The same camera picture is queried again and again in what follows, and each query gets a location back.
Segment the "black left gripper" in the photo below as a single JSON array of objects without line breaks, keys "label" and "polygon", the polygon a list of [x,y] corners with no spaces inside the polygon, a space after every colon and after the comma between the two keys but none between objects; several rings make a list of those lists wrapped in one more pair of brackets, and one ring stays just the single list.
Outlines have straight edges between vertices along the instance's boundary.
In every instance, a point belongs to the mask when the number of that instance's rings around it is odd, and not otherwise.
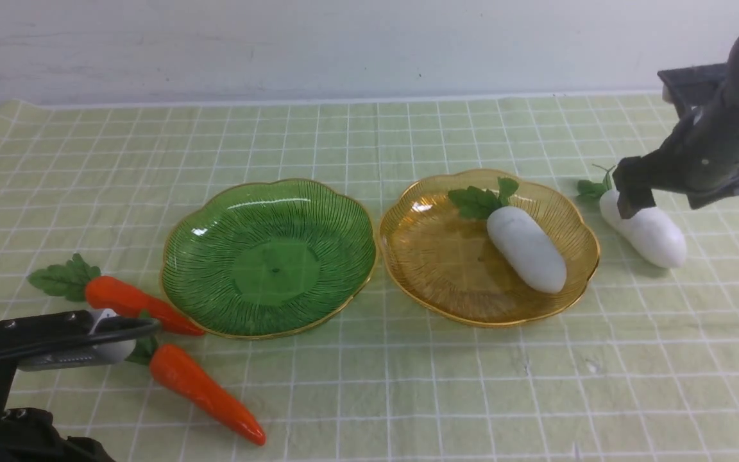
[{"label": "black left gripper", "polygon": [[[61,436],[49,411],[37,407],[8,407],[13,380],[20,371],[20,360],[38,352],[38,334],[43,331],[39,322],[59,322],[64,318],[63,313],[66,312],[0,320],[0,461],[110,460],[105,448],[92,438]],[[143,338],[161,331],[158,320],[136,320],[148,323],[148,333]]]}]

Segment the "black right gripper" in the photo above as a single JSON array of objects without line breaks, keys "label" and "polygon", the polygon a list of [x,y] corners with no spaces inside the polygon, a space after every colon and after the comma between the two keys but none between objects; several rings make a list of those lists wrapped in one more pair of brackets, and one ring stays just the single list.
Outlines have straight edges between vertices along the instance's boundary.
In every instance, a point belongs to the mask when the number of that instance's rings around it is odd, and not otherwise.
[{"label": "black right gripper", "polygon": [[726,79],[706,105],[687,111],[659,149],[622,158],[613,173],[622,219],[656,207],[652,190],[683,194],[698,209],[739,196],[739,37]]}]

